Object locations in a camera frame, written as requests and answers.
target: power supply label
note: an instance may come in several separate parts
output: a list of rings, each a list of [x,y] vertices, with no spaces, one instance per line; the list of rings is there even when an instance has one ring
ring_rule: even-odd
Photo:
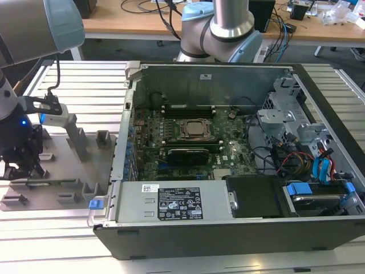
[[[200,188],[159,188],[157,216],[161,221],[203,219]]]

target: blue latch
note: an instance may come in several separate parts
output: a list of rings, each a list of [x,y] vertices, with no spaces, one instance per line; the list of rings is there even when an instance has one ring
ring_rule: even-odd
[[[290,196],[313,194],[309,184],[305,182],[291,183],[286,187],[286,189]]]
[[[103,209],[104,202],[102,200],[91,200],[89,203],[89,209],[91,210],[98,210]]]
[[[345,186],[346,186],[346,188],[348,190],[348,193],[352,193],[352,192],[355,192],[356,191],[354,185],[352,183],[350,183],[350,182],[347,182],[345,184]]]
[[[318,174],[318,168],[319,168],[319,164],[322,162],[322,166],[321,166],[321,170]],[[319,178],[319,180],[323,183],[323,184],[330,184],[330,182],[327,181],[327,173],[329,171],[329,166],[330,166],[330,161],[326,158],[320,158],[320,157],[316,157],[314,159],[314,163],[313,163],[313,176],[317,179]]]

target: motherboard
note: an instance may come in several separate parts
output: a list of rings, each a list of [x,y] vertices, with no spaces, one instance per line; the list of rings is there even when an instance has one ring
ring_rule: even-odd
[[[247,116],[232,108],[215,108],[212,113],[170,118],[163,111],[136,110],[138,180],[220,180],[256,174],[244,139]]]

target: desk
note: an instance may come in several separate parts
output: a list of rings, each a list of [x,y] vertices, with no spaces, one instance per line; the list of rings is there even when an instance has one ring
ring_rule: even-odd
[[[297,30],[290,41],[291,45],[302,46],[331,46],[331,47],[365,47],[365,31],[352,23],[344,25],[324,26],[317,17],[305,17],[303,21],[289,19],[289,13],[280,10],[280,4],[286,0],[277,0],[275,5],[278,14],[286,23],[297,26]],[[128,1],[124,7],[139,11],[138,1]],[[176,40],[164,27],[158,14],[132,14],[120,8],[121,0],[99,0],[90,19],[83,20],[86,38],[100,39],[142,39],[142,40]],[[182,11],[185,5],[178,5]],[[155,9],[153,3],[146,3],[147,9]],[[173,26],[177,33],[181,33],[181,18],[173,13]],[[270,23],[268,30],[263,34],[263,46],[272,43],[279,36],[279,28]],[[72,49],[75,60],[83,59],[80,48]]]

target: floor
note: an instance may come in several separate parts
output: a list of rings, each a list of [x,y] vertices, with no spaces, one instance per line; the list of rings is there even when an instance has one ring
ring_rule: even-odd
[[[163,46],[158,46],[156,41],[87,39],[83,45],[86,60],[172,61],[178,55],[179,50],[180,44],[174,41],[164,41]],[[314,51],[315,47],[289,46],[280,62],[329,63],[336,69],[344,69],[357,85],[362,86],[364,84],[365,63],[357,61],[349,49],[337,48],[333,52],[327,47],[319,58],[314,56]],[[61,55],[61,58],[64,60],[72,59],[69,51]],[[35,61],[31,61],[6,68],[5,74],[9,82],[14,85],[34,63]]]

